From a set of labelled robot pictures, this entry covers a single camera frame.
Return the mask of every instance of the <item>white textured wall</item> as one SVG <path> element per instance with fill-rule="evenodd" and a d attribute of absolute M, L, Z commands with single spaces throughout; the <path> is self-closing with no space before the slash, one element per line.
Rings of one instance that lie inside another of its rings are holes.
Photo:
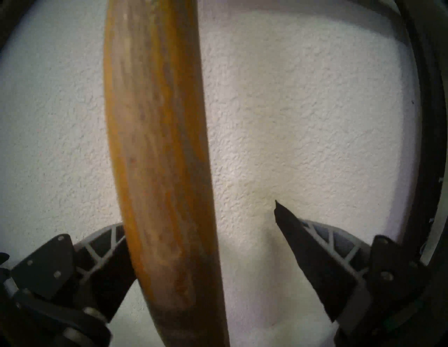
<path fill-rule="evenodd" d="M 0 55 L 0 250 L 20 259 L 120 221 L 104 124 L 106 1 L 41 0 Z M 202 0 L 207 121 L 232 346 L 329 346 L 274 199 L 396 236 L 419 99 L 400 25 L 347 1 Z M 137 286 L 114 346 L 161 346 Z"/>

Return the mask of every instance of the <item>black hose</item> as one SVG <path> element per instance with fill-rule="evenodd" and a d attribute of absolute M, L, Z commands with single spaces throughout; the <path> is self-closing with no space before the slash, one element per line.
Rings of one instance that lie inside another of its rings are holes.
<path fill-rule="evenodd" d="M 402 245 L 409 255 L 420 257 L 442 189 L 447 152 L 447 113 L 442 77 L 431 44 L 414 23 L 404 2 L 396 0 L 396 4 L 414 51 L 422 105 L 420 166 Z"/>

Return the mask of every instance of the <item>wood grain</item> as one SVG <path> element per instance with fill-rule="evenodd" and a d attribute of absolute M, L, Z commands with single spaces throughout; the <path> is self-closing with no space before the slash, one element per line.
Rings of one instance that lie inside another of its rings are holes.
<path fill-rule="evenodd" d="M 110 0 L 109 147 L 133 267 L 166 346 L 229 346 L 192 0 Z"/>

